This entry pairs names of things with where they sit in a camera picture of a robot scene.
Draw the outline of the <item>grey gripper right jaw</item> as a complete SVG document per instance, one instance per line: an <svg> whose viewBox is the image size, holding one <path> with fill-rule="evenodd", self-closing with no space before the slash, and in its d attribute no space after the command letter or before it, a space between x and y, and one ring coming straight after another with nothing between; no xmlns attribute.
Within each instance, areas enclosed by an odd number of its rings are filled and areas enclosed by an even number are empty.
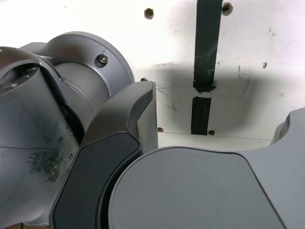
<svg viewBox="0 0 305 229"><path fill-rule="evenodd" d="M270 146L240 152L167 147L132 162L109 203L111 229L302 229L305 111Z"/></svg>

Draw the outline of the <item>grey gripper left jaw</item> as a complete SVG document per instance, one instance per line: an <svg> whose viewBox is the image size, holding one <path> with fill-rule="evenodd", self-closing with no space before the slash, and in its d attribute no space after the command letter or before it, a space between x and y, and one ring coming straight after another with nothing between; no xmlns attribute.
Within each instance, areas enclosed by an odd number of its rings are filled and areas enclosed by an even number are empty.
<svg viewBox="0 0 305 229"><path fill-rule="evenodd" d="M51 210L53 229L106 229L116 181L158 148L156 84L130 84L98 110Z"/></svg>

